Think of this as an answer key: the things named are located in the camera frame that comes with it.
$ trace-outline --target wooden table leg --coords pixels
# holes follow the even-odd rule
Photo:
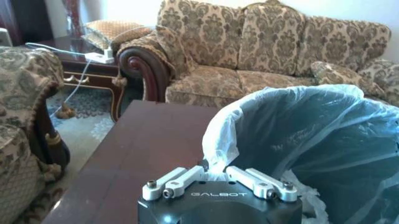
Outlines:
[[[125,87],[114,86],[111,89],[113,93],[113,102],[111,102],[111,119],[114,122],[118,122],[121,118],[121,109],[125,98]]]

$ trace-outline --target cushion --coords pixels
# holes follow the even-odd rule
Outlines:
[[[165,0],[158,25],[179,34],[194,60],[209,66],[238,67],[243,12],[191,0]]]
[[[83,36],[83,39],[103,50],[114,42],[113,49],[117,51],[123,42],[138,39],[151,33],[153,29],[150,27],[139,27],[143,27],[143,25],[131,21],[97,20],[86,24],[88,33]]]
[[[358,71],[383,54],[390,38],[390,28],[382,24],[309,17],[295,75],[311,77],[311,64],[317,61]]]
[[[385,99],[386,93],[379,85],[351,69],[326,62],[314,62],[311,68],[319,85],[353,84],[363,90],[366,96]]]
[[[157,36],[161,46],[167,54],[169,61],[174,65],[174,77],[187,76],[197,68],[190,53],[186,51],[177,32],[167,27],[157,27]]]
[[[238,70],[238,77],[243,85],[245,94],[257,92],[266,87],[286,88],[289,86],[315,85],[314,78],[299,78],[261,71]]]
[[[375,59],[366,63],[359,75],[371,79],[386,91],[385,100],[399,106],[399,63]]]
[[[235,70],[201,65],[167,88],[166,101],[222,108],[243,96]]]
[[[305,23],[305,15],[281,4],[250,6],[238,68],[294,75]]]

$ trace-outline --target floral upholstered sofa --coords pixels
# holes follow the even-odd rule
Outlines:
[[[245,8],[166,0],[158,25],[119,50],[147,100],[223,107],[266,87],[337,83],[399,105],[399,66],[379,59],[391,37],[382,24],[310,17],[277,0]]]
[[[0,223],[38,221],[32,201],[70,162],[46,99],[64,85],[63,66],[48,50],[0,47]],[[47,192],[58,201],[60,193]]]

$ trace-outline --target electrical cord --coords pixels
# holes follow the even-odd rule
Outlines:
[[[36,46],[36,47],[43,47],[43,48],[47,48],[47,49],[51,49],[54,51],[58,51],[60,53],[66,53],[66,54],[72,54],[72,55],[82,55],[84,56],[86,54],[84,53],[78,53],[78,52],[72,52],[72,51],[67,51],[67,50],[62,50],[62,49],[58,49],[58,48],[54,48],[48,45],[44,45],[44,44],[40,44],[40,43],[31,43],[31,42],[27,42],[26,45],[28,46]]]
[[[68,96],[67,99],[64,100],[64,103],[68,102],[68,100],[71,99],[71,97],[74,96],[74,94],[76,93],[76,91],[78,91],[78,89],[79,89],[79,87],[80,87],[80,84],[82,84],[82,81],[83,81],[83,77],[86,76],[86,72],[87,72],[88,65],[90,65],[91,62],[93,62],[93,60],[88,60],[88,62],[87,62],[87,64],[86,64],[86,68],[84,68],[84,70],[83,70],[83,72],[82,72],[82,75],[80,75],[79,83],[78,83],[78,85],[76,85],[76,87],[75,87],[72,93],[70,94],[70,96]],[[60,107],[56,109],[56,111],[50,115],[50,117],[54,117],[55,114],[56,114],[56,112],[58,112],[62,108],[63,108],[63,106],[60,106]]]
[[[67,51],[67,50],[62,50],[62,49],[54,48],[54,47],[51,47],[51,46],[48,46],[48,45],[44,45],[44,44],[40,44],[40,43],[31,43],[31,42],[28,42],[28,43],[26,43],[26,45],[28,45],[28,46],[35,46],[35,47],[43,47],[43,48],[51,49],[51,50],[54,50],[54,51],[56,51],[56,52],[66,53],[66,54],[80,55],[80,56],[84,56],[84,55],[86,55],[84,53],[78,53],[78,52],[72,52],[72,51]],[[87,69],[88,69],[88,65],[90,65],[91,62],[93,62],[93,60],[88,60],[88,61],[87,61],[86,68],[83,69],[83,72],[82,72],[82,75],[80,75],[79,83],[78,83],[78,85],[76,85],[76,87],[75,87],[72,93],[70,94],[70,96],[68,96],[67,99],[64,100],[64,103],[68,102],[68,100],[70,100],[71,97],[75,95],[75,93],[76,93],[76,91],[78,91],[78,89],[79,89],[79,87],[80,87],[83,78],[84,78],[84,76],[86,76],[86,72],[87,72]],[[54,117],[55,114],[56,114],[56,112],[58,112],[62,108],[63,108],[63,105],[56,109],[56,111],[50,115],[50,117]]]

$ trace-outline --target bolt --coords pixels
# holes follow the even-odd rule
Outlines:
[[[275,190],[269,190],[266,197],[267,199],[275,199],[277,198]]]
[[[174,190],[171,188],[163,190],[163,197],[167,199],[174,197]]]
[[[287,190],[293,190],[293,188],[294,188],[294,184],[293,184],[291,182],[289,182],[289,181],[285,181],[285,182],[283,182],[283,187],[285,187]]]
[[[147,187],[149,187],[150,189],[157,188],[157,181],[155,181],[155,180],[149,181],[149,182],[147,182]]]

